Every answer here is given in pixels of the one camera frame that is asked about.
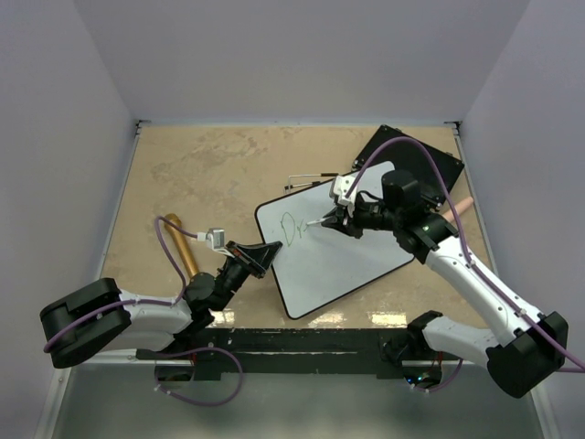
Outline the white whiteboard black frame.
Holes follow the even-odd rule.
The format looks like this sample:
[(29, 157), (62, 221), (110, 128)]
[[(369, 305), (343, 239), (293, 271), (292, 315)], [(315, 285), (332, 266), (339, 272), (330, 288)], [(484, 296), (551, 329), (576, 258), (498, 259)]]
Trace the white whiteboard black frame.
[(299, 319), (412, 262), (389, 231), (360, 239), (311, 225), (334, 206), (331, 181), (260, 204), (254, 217), (265, 242), (281, 241), (272, 269), (287, 316)]

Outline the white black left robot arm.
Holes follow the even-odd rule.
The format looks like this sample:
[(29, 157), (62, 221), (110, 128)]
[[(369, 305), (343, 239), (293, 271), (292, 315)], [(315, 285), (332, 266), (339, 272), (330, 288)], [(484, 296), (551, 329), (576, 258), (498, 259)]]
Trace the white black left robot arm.
[(44, 351), (56, 369), (67, 369), (109, 350), (142, 349), (183, 357), (189, 339), (214, 321), (244, 282), (261, 279), (282, 248), (229, 241), (217, 275), (198, 273), (180, 298), (132, 294), (101, 278), (45, 306), (39, 314)]

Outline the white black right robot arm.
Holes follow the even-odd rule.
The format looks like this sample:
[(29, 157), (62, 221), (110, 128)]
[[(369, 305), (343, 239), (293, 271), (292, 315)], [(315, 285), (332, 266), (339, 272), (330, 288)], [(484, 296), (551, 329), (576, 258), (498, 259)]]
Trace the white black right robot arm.
[(487, 324), (485, 329), (469, 327), (428, 311), (387, 343), (393, 364), (401, 365), (408, 356), (451, 354), (485, 368), (514, 398), (563, 367), (567, 321), (557, 312), (543, 314), (473, 256), (462, 232), (427, 207), (411, 173), (385, 173), (380, 197), (356, 190), (356, 183), (351, 176), (333, 180), (329, 196), (335, 206), (324, 215), (322, 226), (356, 239), (366, 230), (391, 232), (402, 250), (446, 280)]

